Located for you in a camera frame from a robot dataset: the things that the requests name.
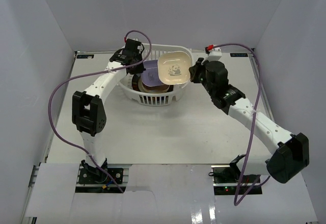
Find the purple panda dish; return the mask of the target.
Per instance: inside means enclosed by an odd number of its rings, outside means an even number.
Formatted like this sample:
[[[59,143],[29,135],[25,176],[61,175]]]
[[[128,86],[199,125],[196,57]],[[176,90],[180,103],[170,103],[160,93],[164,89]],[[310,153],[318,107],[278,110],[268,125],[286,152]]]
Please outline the purple panda dish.
[[[157,60],[143,62],[145,71],[141,73],[142,83],[148,87],[161,86],[163,83],[158,77]]]

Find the black rimmed round plate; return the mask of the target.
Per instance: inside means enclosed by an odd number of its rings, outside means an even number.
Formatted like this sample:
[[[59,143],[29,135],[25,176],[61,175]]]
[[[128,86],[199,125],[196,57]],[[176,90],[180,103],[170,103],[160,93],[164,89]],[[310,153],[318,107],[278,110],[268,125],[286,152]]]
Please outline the black rimmed round plate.
[[[174,89],[173,86],[170,85],[158,85],[149,87],[142,82],[141,76],[139,74],[132,75],[131,86],[135,91],[150,94],[167,93],[173,91]]]

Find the cream panda dish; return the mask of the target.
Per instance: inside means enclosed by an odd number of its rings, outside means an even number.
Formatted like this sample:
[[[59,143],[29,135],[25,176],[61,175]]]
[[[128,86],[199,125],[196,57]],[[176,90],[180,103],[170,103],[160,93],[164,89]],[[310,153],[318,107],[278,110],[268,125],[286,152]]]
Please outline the cream panda dish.
[[[184,51],[167,52],[157,61],[158,77],[166,85],[182,85],[190,80],[192,57]]]

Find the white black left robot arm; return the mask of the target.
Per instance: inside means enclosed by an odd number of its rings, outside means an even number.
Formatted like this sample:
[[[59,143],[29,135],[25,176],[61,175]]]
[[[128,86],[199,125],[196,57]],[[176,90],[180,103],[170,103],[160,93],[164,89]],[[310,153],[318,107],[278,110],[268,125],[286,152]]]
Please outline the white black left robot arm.
[[[124,48],[117,50],[109,59],[105,73],[99,76],[84,91],[76,91],[72,96],[72,123],[83,139],[86,159],[82,166],[97,183],[107,179],[107,159],[102,151],[99,133],[106,124],[104,103],[113,90],[127,74],[145,71],[143,64],[138,64],[143,57],[144,46],[140,41],[127,39]]]

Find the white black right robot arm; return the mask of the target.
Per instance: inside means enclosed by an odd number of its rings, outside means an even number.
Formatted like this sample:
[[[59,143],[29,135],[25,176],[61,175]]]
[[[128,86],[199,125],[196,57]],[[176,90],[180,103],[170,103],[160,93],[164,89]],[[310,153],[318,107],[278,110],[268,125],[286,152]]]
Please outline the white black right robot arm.
[[[199,58],[189,72],[190,81],[200,83],[218,109],[252,130],[266,146],[271,153],[265,161],[268,175],[284,184],[309,165],[308,138],[303,133],[293,134],[256,112],[245,94],[229,84],[222,62]]]

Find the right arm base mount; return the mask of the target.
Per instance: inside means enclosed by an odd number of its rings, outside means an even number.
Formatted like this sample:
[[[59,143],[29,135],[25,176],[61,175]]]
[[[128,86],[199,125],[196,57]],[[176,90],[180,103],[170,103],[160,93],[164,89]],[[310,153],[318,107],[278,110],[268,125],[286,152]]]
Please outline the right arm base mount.
[[[244,157],[244,154],[238,155],[235,159],[231,161],[229,165],[217,165],[211,167],[211,172],[209,172],[208,175],[212,178],[215,196],[235,195],[241,170],[241,167],[236,166],[236,163],[238,163]],[[250,188],[256,178],[257,175],[244,175],[240,185],[239,194],[244,194]],[[257,186],[259,184],[260,179],[248,194],[262,194],[262,187]]]

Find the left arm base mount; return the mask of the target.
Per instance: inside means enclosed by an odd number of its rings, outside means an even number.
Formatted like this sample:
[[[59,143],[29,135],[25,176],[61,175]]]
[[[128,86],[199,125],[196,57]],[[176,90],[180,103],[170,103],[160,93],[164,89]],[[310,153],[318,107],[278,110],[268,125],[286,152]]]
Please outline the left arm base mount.
[[[101,168],[109,173],[114,181],[119,185],[121,190],[113,180],[97,167],[90,166],[85,160],[81,161],[79,166],[77,182],[75,187],[76,193],[123,193],[126,189],[124,181],[125,169],[122,167],[109,167],[107,161]]]

